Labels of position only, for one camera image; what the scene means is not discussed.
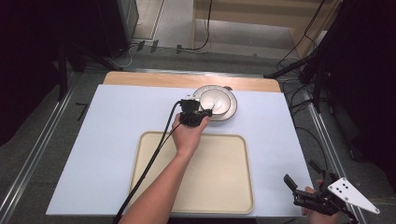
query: plastic tray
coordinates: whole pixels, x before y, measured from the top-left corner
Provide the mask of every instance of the plastic tray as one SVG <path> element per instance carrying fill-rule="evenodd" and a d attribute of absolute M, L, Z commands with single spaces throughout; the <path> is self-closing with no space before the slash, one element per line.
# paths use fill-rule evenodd
<path fill-rule="evenodd" d="M 142 134 L 135 158 L 131 189 L 145 170 L 162 133 Z M 169 137 L 130 204 L 176 154 Z M 203 134 L 177 193 L 173 212 L 247 214 L 254 206 L 247 146 L 230 134 Z"/>

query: forearm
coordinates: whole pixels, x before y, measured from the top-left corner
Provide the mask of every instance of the forearm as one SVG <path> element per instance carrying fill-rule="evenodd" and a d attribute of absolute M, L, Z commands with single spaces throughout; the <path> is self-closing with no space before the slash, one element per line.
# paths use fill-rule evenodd
<path fill-rule="evenodd" d="M 192 155 L 177 155 L 134 202 L 120 223 L 166 223 Z"/>

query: human arm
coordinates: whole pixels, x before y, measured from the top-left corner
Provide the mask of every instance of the human arm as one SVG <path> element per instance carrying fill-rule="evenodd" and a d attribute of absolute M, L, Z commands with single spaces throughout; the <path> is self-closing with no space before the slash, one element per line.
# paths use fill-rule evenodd
<path fill-rule="evenodd" d="M 131 205 L 120 220 L 121 224 L 167 222 L 184 173 L 198 148 L 201 133 L 209 123 L 209 118 L 205 117 L 200 126 L 191 128 L 179 125 L 179 116 L 176 115 L 172 124 L 174 130 L 172 137 L 177 148 L 176 156 Z"/>

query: wooden edge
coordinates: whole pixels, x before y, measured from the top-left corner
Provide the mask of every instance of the wooden edge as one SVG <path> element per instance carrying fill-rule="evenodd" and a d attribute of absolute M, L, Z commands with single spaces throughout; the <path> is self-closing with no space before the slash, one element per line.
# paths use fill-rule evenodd
<path fill-rule="evenodd" d="M 205 85 L 227 86 L 235 91 L 269 91 L 280 92 L 279 84 L 270 78 L 254 77 L 224 77 L 199 74 L 161 74 L 109 72 L 106 75 L 106 85 L 130 85 L 171 88 L 198 89 Z"/>

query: white tabletop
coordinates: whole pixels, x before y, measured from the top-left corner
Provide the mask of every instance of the white tabletop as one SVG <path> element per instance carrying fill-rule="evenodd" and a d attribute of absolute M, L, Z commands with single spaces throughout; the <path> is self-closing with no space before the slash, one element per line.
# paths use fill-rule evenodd
<path fill-rule="evenodd" d="M 47 215 L 114 216 L 128 195 L 140 136 L 163 132 L 172 106 L 194 89 L 100 85 L 82 124 Z M 239 134 L 247 142 L 254 208 L 246 215 L 196 217 L 298 217 L 289 174 L 303 189 L 312 182 L 283 93 L 233 91 L 238 107 L 205 133 Z"/>

